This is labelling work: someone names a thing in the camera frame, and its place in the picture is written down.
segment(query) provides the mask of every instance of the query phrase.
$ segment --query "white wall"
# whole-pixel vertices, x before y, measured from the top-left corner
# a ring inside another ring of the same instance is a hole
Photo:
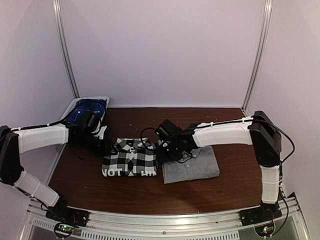
[[[264,110],[296,144],[284,165],[313,240],[320,239],[320,1],[275,0],[248,110]],[[291,150],[284,144],[284,155]]]
[[[61,1],[80,95],[112,107],[240,107],[265,1]]]
[[[51,1],[0,1],[0,126],[56,121],[73,98]],[[24,153],[21,164],[46,181],[56,146]],[[0,185],[0,239],[18,236],[29,199]]]

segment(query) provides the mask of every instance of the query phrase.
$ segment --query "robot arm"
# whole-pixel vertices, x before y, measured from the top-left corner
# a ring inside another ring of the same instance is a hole
[[[20,154],[50,145],[74,143],[86,147],[96,156],[104,155],[112,147],[112,142],[107,138],[107,126],[99,127],[100,124],[100,119],[94,114],[84,114],[76,124],[64,122],[47,127],[13,129],[0,127],[1,182],[36,198],[61,219],[69,219],[67,199],[25,171],[20,163]]]
[[[252,117],[218,123],[192,124],[187,129],[165,120],[155,133],[163,141],[158,153],[165,161],[178,160],[184,151],[221,144],[253,145],[262,172],[261,206],[276,209],[281,179],[281,134],[263,111]]]

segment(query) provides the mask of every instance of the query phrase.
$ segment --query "folded gray shirt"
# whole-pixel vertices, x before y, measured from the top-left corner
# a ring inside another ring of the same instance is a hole
[[[176,161],[163,163],[162,170],[164,184],[194,179],[209,179],[219,176],[220,170],[214,150],[211,146],[194,149],[191,153],[191,159],[189,159],[189,155],[183,155],[183,159],[180,160],[182,163]]]

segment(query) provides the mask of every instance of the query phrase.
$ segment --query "checkered shirt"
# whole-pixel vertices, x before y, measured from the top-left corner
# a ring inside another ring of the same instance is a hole
[[[146,137],[142,140],[148,149],[140,139],[118,138],[115,150],[103,159],[102,174],[105,177],[156,176],[158,163],[153,151],[155,146]]]

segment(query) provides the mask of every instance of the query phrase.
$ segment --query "wooden table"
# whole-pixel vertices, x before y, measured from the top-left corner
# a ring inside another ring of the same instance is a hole
[[[112,108],[104,123],[109,136],[139,138],[146,127],[156,128],[170,119],[181,128],[190,123],[221,122],[243,117],[236,108]],[[145,136],[157,141],[153,131]],[[69,205],[88,210],[125,214],[191,214],[256,206],[262,194],[261,171],[252,146],[213,146],[220,176],[164,184],[162,167],[156,177],[104,177],[102,159],[67,145],[50,187],[67,197]]]

